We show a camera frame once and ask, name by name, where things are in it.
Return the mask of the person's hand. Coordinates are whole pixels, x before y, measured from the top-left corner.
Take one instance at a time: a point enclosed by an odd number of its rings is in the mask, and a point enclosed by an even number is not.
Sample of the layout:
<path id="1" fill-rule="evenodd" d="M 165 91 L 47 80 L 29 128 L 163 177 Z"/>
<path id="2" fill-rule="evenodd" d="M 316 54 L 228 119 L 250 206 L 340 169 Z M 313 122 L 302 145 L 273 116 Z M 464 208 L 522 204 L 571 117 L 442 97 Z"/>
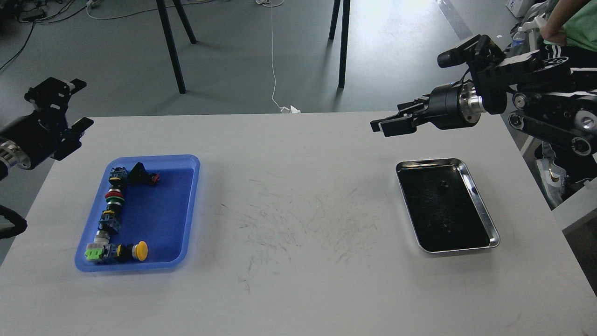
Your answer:
<path id="1" fill-rule="evenodd" d="M 540 28 L 540 34 L 545 41 L 564 47 L 567 45 L 567 36 L 563 25 L 546 23 Z"/>

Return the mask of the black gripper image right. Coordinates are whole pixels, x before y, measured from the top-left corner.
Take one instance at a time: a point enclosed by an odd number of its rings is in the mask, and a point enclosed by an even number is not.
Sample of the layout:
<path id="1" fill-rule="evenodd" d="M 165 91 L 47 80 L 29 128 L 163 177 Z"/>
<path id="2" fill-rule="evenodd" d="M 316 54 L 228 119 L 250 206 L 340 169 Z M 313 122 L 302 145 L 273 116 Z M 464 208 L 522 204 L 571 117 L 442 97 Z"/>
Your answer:
<path id="1" fill-rule="evenodd" d="M 473 127 L 480 120 L 480 112 L 473 112 L 467 106 L 461 107 L 464 90 L 467 90 L 465 84 L 437 86 L 431 90 L 430 96 L 398 104 L 395 115 L 371 121 L 371 129 L 393 137 L 415 133 L 418 126 L 428 122 L 441 130 Z"/>

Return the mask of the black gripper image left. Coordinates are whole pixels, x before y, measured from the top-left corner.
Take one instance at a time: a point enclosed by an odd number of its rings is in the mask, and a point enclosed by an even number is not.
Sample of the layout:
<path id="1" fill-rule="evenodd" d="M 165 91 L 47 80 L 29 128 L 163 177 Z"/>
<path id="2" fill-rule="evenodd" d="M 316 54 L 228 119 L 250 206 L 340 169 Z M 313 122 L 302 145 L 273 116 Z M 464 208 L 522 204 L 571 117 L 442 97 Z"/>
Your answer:
<path id="1" fill-rule="evenodd" d="M 85 87 L 87 83 L 77 78 L 69 82 L 47 78 L 30 87 L 24 100 L 33 105 L 34 112 L 1 128 L 1 170 L 32 170 L 48 158 L 62 161 L 78 150 L 81 137 L 94 121 L 81 118 L 63 131 L 63 119 L 73 94 Z"/>

